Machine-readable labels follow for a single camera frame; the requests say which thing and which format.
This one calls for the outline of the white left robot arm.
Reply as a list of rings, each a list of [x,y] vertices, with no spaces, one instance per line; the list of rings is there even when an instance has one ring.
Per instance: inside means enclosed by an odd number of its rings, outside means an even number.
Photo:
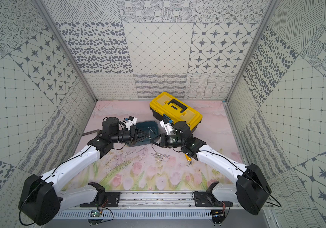
[[[41,176],[33,174],[28,177],[21,193],[20,213],[41,226],[59,212],[80,204],[103,206],[107,202],[106,189],[96,182],[65,193],[61,190],[77,174],[114,149],[114,144],[139,141],[136,122],[137,118],[132,116],[123,121],[107,117],[102,122],[102,130],[80,152]]]

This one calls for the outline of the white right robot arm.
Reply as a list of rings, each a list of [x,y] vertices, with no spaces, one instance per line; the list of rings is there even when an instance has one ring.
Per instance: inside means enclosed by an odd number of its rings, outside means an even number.
[[[227,188],[222,183],[211,184],[208,194],[217,201],[239,203],[247,212],[258,215],[271,196],[271,189],[261,169],[255,165],[245,165],[215,151],[203,140],[193,136],[185,121],[170,123],[166,132],[150,142],[161,148],[180,148],[188,158],[205,163],[227,177],[235,186]]]

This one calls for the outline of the teal plastic storage box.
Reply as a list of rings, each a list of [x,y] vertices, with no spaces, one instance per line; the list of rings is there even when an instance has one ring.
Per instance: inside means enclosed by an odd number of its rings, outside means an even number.
[[[132,145],[132,147],[150,144],[150,139],[159,134],[158,124],[155,121],[139,122],[135,126],[137,129],[144,131],[148,137]]]

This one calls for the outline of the dark metal L-shaped wrench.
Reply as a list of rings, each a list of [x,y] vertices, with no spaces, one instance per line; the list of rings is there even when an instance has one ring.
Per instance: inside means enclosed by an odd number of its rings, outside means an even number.
[[[96,130],[93,130],[93,131],[85,132],[85,133],[82,134],[82,136],[98,134],[99,132],[100,132],[100,130],[96,129]]]

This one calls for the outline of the yellow black utility knife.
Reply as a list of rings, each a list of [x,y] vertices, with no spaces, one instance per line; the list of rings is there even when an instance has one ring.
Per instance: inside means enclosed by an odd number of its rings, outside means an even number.
[[[187,161],[188,161],[188,164],[189,165],[192,165],[192,159],[188,156],[188,155],[185,155]]]

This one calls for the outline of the yellow black toolbox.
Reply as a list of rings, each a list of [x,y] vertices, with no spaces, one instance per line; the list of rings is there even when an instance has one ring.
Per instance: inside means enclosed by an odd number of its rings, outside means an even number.
[[[158,121],[163,121],[164,118],[171,120],[173,124],[179,121],[186,121],[190,126],[191,132],[196,130],[203,119],[200,112],[167,92],[162,92],[154,98],[149,103],[149,107]]]

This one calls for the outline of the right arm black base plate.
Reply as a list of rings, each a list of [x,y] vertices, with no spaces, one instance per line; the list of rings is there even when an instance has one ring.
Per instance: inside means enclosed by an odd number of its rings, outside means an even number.
[[[195,207],[232,207],[233,203],[230,201],[218,201],[214,196],[207,192],[194,191],[192,193],[192,198],[194,199]]]

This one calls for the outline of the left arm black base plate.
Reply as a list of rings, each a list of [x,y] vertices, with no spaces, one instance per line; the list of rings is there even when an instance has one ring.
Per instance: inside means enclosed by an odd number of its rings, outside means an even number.
[[[94,206],[117,208],[120,201],[120,192],[98,192]]]

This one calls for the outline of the aluminium mounting rail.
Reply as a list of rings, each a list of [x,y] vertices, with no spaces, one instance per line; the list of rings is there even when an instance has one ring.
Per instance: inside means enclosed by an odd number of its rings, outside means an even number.
[[[97,208],[93,203],[98,192],[112,192],[96,190],[92,186],[61,191],[57,196],[62,198],[60,211],[72,207]],[[120,201],[117,208],[122,207],[195,207],[192,192],[187,191],[121,191]],[[242,207],[236,199],[236,195],[228,188],[224,191],[224,200],[230,201],[233,206]]]

